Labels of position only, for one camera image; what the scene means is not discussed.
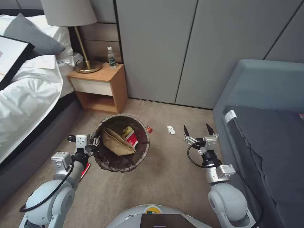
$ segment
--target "crumpled tissue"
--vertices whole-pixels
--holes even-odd
[[[172,135],[175,135],[175,130],[173,129],[173,127],[172,126],[167,126],[167,128],[168,128],[168,131],[169,131],[169,133],[168,134],[172,134]]]

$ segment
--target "dark gray cushion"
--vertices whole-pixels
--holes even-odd
[[[301,227],[304,120],[289,111],[229,106],[231,109],[284,227]]]
[[[65,49],[63,45],[40,31],[22,14],[18,14],[6,28],[3,35],[33,44],[35,48],[29,56],[29,59],[40,55],[56,55],[63,52]]]

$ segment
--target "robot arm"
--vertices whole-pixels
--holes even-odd
[[[211,208],[216,213],[222,228],[250,228],[255,225],[255,220],[247,207],[247,201],[240,190],[229,184],[230,177],[236,173],[232,165],[222,165],[214,152],[217,137],[213,129],[207,124],[210,136],[194,139],[190,137],[184,126],[184,141],[190,146],[188,158],[196,166],[206,169],[206,177],[211,185],[208,194]],[[202,165],[196,164],[189,155],[189,150],[194,147],[202,156]]]
[[[56,169],[53,180],[37,188],[20,209],[25,215],[19,228],[44,227],[46,224],[50,228],[63,226],[74,201],[81,173],[88,162],[90,136],[69,136],[68,140],[76,143],[76,153],[71,157],[69,153],[57,152],[51,158]]]

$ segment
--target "sofa cushion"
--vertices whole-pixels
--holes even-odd
[[[256,154],[256,168],[283,225],[299,227],[304,204],[304,120],[290,111],[243,106],[226,110],[237,115],[233,121]]]

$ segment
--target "plastic bottle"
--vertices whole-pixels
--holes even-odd
[[[115,56],[112,47],[108,47],[108,60],[111,68],[116,68]]]

